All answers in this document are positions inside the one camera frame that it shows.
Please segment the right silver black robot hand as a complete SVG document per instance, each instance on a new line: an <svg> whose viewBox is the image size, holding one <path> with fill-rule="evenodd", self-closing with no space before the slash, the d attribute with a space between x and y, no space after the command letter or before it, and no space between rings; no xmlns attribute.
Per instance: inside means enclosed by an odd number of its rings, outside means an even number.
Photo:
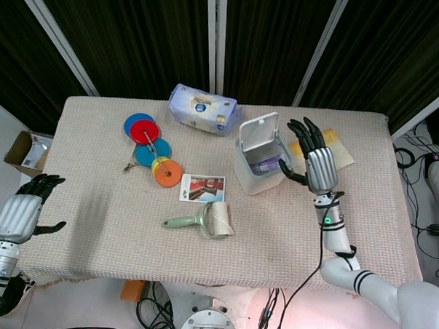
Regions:
<svg viewBox="0 0 439 329"><path fill-rule="evenodd" d="M338 177L331 149L326 146L321 130L306 117L303 122L290 119L287 126L298 139L306 173L295 173L283 159L279 159L281 172L292 181L307 186L313 194L329 193L338 184Z"/></svg>

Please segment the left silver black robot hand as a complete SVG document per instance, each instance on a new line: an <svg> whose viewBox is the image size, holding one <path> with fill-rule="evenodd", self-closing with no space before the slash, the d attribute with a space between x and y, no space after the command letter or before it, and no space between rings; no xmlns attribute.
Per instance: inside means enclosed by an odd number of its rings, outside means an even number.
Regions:
<svg viewBox="0 0 439 329"><path fill-rule="evenodd" d="M4 204L0 212L0 241L21 245L32 236L52 234L66 226L39 226L39 215L53 189L66 179L59 175L39 174L24 183Z"/></svg>

